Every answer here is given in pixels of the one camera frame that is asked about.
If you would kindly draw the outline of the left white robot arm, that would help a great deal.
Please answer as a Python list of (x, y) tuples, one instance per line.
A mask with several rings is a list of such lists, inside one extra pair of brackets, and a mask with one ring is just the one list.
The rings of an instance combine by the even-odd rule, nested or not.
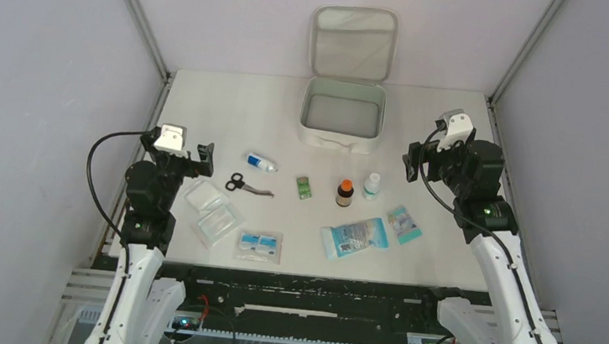
[(178, 308), (191, 308), (199, 288), (187, 278), (160, 278), (172, 240), (171, 206), (185, 178), (213, 175), (214, 145), (200, 144), (193, 160), (184, 127), (164, 124), (138, 133), (148, 154), (125, 173), (127, 206), (121, 226), (111, 225), (122, 253), (91, 334), (83, 344), (159, 344)]

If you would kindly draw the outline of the brown bottle orange cap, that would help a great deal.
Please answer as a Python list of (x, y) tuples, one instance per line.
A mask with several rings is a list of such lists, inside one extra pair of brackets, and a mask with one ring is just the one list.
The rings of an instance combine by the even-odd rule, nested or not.
[(352, 197), (354, 195), (354, 185), (351, 180), (342, 180), (336, 190), (336, 204), (338, 206), (348, 207), (352, 203)]

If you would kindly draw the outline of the small green medicine box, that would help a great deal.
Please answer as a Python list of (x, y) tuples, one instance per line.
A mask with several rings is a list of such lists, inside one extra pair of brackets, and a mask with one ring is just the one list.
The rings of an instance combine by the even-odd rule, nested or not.
[(312, 190), (310, 188), (310, 180), (307, 176), (299, 176), (296, 178), (297, 189), (298, 189), (298, 197), (300, 200), (309, 199), (312, 195)]

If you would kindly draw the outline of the white plastic bottle green label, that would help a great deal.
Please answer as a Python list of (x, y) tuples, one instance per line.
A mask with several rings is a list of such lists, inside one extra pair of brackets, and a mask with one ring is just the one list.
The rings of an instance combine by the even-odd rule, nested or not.
[(368, 200), (377, 198), (380, 189), (381, 176), (379, 173), (371, 173), (364, 181), (363, 195)]

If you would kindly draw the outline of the black handled scissors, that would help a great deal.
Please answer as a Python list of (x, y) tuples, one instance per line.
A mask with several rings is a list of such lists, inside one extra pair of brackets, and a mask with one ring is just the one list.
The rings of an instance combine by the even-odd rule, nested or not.
[(235, 190), (244, 190), (254, 195), (263, 195), (274, 198), (274, 193), (270, 190), (258, 190), (244, 182), (243, 175), (239, 172), (233, 173), (230, 179), (225, 183), (226, 190), (233, 192)]

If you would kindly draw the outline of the large blue white pouch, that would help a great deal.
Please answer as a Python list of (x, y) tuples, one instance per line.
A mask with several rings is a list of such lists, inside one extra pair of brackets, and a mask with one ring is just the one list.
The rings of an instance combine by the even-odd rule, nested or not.
[(376, 217), (336, 227), (322, 227), (320, 235), (325, 257), (330, 261), (370, 248), (384, 250), (389, 247), (383, 220)]

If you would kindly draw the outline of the white medicine kit case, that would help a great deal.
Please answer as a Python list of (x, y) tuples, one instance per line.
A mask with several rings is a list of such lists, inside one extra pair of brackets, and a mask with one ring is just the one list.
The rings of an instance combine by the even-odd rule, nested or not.
[(383, 132), (398, 41), (391, 9), (324, 5), (311, 19), (308, 81), (300, 108), (300, 141), (349, 154), (370, 154)]

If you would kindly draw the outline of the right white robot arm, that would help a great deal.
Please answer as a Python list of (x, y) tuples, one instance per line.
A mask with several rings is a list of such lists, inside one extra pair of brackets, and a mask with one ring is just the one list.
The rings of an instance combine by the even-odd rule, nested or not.
[(403, 156), (407, 180), (421, 180), (462, 230), (473, 252), (494, 310), (490, 327), (468, 299), (451, 288), (438, 289), (421, 308), (421, 324), (432, 333), (445, 329), (459, 344), (559, 344), (539, 308), (523, 262), (513, 209), (500, 194), (502, 150), (476, 140), (474, 131), (451, 141), (438, 123), (424, 142), (413, 142)]

